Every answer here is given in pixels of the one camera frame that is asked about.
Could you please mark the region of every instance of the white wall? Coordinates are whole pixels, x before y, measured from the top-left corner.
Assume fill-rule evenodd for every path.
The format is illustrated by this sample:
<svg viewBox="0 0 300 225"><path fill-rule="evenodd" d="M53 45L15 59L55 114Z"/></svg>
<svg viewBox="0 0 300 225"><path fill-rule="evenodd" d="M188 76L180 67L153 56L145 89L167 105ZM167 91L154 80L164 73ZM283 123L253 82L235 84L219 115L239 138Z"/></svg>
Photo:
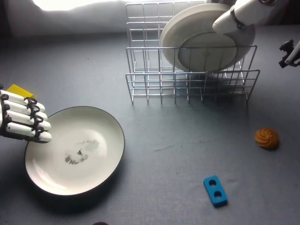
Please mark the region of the white wall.
<svg viewBox="0 0 300 225"><path fill-rule="evenodd" d="M288 0L277 0L274 13L287 2ZM6 2L8 20L15 37L125 32L125 4L126 2L121 0L108 0L69 11L43 11L32 0Z"/></svg>

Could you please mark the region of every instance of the yellow sponge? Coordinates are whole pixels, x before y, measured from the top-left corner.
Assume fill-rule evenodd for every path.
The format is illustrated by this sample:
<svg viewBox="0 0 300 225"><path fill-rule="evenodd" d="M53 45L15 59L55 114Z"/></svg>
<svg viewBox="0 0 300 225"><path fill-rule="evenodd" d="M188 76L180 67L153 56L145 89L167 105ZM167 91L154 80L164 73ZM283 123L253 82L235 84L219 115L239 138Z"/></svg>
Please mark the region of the yellow sponge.
<svg viewBox="0 0 300 225"><path fill-rule="evenodd" d="M8 92L10 93L14 93L17 95L21 95L22 97L26 98L26 97L30 97L30 98L36 98L33 94L31 94L30 92L24 90L23 88L20 88L19 86L13 84L11 85L8 89Z"/></svg>

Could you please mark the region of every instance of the bright light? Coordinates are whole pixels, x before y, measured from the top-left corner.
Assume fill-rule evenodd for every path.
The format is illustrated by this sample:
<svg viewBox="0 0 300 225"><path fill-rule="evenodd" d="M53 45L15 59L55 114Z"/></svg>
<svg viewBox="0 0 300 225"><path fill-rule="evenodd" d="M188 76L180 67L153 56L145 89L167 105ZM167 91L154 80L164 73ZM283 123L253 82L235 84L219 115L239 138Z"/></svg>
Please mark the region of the bright light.
<svg viewBox="0 0 300 225"><path fill-rule="evenodd" d="M34 4L45 11L67 11L80 6L86 6L97 2L114 0L32 0Z"/></svg>

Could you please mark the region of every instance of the yellow object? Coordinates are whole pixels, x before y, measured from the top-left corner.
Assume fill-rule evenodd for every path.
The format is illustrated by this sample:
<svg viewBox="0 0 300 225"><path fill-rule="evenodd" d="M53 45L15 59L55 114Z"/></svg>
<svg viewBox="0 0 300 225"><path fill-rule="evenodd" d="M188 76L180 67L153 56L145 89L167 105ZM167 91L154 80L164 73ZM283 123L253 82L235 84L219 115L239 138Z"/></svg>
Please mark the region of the yellow object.
<svg viewBox="0 0 300 225"><path fill-rule="evenodd" d="M30 97L30 98L34 98L36 99L36 97L31 94L30 92L24 90L23 88L20 88L19 86L13 84L11 85L8 89L7 89L8 92L10 93L14 93L14 94L17 94L17 95L21 95L22 97L26 98L26 97Z"/></svg>
<svg viewBox="0 0 300 225"><path fill-rule="evenodd" d="M279 145L279 137L275 130L263 128L256 132L255 141L264 149L274 150Z"/></svg>

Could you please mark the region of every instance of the robotic finger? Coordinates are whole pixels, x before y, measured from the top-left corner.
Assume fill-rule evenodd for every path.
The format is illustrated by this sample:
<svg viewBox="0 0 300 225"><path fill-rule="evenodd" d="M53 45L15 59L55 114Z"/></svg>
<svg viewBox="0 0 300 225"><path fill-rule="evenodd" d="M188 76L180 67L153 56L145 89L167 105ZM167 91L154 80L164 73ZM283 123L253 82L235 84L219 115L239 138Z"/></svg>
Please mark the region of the robotic finger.
<svg viewBox="0 0 300 225"><path fill-rule="evenodd" d="M47 132L51 124L45 107L37 100L0 90L0 102L1 136L38 143L51 141Z"/></svg>

